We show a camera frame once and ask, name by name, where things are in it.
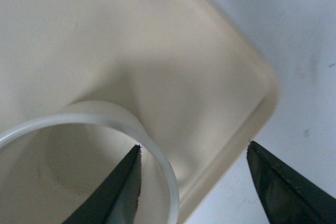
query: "cream plastic tray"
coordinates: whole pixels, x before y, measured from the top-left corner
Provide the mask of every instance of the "cream plastic tray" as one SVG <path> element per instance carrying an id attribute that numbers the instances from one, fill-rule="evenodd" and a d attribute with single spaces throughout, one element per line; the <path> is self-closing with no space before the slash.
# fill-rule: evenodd
<path id="1" fill-rule="evenodd" d="M 208 0 L 1 0 L 0 132 L 77 101 L 131 111 L 184 223 L 271 116 L 273 71 Z"/>

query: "plastic container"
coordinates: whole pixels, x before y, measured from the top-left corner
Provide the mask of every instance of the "plastic container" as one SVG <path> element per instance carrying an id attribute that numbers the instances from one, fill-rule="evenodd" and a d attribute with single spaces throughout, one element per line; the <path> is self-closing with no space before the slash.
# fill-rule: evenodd
<path id="1" fill-rule="evenodd" d="M 101 101 L 0 135 L 2 223 L 62 223 L 137 143 L 145 148 L 134 223 L 176 224 L 179 189 L 169 161 L 134 115 Z"/>
<path id="2" fill-rule="evenodd" d="M 275 74 L 208 0 L 3 3 L 0 132 L 78 101 L 126 108 L 172 164 L 179 224 L 277 104 Z"/>

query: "white surface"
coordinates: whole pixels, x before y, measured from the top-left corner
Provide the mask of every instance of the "white surface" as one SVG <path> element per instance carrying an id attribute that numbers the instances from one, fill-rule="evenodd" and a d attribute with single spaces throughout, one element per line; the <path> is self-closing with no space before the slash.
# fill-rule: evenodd
<path id="1" fill-rule="evenodd" d="M 259 48 L 281 84 L 256 137 L 336 197 L 336 0 L 214 0 Z M 265 224 L 242 155 L 188 224 Z"/>
<path id="2" fill-rule="evenodd" d="M 1 0 L 0 131 L 82 100 L 135 114 L 181 215 L 268 120 L 274 73 L 206 0 Z"/>

